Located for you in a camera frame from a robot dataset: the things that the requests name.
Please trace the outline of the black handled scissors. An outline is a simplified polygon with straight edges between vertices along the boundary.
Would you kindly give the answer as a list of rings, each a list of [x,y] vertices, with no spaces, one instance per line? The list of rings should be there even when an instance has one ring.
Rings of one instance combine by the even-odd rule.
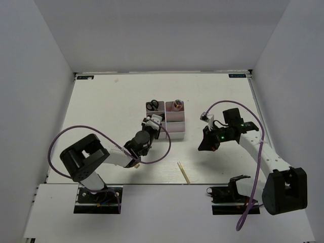
[[[158,108],[159,108],[159,102],[155,99],[146,103],[146,109],[148,111],[158,111]]]

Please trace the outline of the marker tube with pink cap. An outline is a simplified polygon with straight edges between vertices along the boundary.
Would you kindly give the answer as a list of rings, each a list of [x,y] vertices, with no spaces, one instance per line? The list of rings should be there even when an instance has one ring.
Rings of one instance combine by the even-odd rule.
[[[173,102],[171,111],[180,111],[183,107],[183,101],[180,99],[177,99]]]

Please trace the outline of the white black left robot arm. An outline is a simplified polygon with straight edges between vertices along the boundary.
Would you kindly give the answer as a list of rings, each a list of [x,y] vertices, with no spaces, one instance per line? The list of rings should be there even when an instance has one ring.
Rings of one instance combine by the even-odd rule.
[[[63,150],[60,159],[72,180],[88,188],[94,201],[101,202],[106,199],[107,189],[96,169],[102,163],[122,168],[137,165],[141,157],[148,154],[153,140],[158,139],[162,119],[159,115],[146,117],[142,130],[121,149],[106,149],[95,134],[89,134]]]

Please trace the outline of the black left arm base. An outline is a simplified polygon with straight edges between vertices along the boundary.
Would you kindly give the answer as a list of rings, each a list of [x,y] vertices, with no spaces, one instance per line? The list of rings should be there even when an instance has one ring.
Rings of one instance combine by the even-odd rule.
[[[74,214],[120,214],[117,197],[113,192],[93,194],[80,187],[77,191]]]

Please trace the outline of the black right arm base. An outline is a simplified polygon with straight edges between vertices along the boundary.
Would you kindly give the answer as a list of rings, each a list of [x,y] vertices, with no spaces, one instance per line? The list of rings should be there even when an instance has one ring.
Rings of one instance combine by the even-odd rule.
[[[212,214],[215,216],[242,215],[247,209],[249,197],[234,197],[228,186],[208,187],[206,193],[212,199]]]

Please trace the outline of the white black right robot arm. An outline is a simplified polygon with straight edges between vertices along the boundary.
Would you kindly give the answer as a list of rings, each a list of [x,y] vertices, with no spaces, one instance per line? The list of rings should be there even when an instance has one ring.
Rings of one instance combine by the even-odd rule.
[[[215,124],[213,114],[203,112],[200,120],[207,122],[199,151],[216,151],[221,143],[236,141],[253,160],[260,163],[266,182],[258,182],[247,175],[232,177],[227,189],[213,190],[215,203],[242,202],[254,192],[254,200],[263,204],[271,215],[305,209],[308,206],[307,174],[302,168],[294,168],[284,161],[262,139],[258,127],[245,122],[238,108],[223,112],[225,126]]]

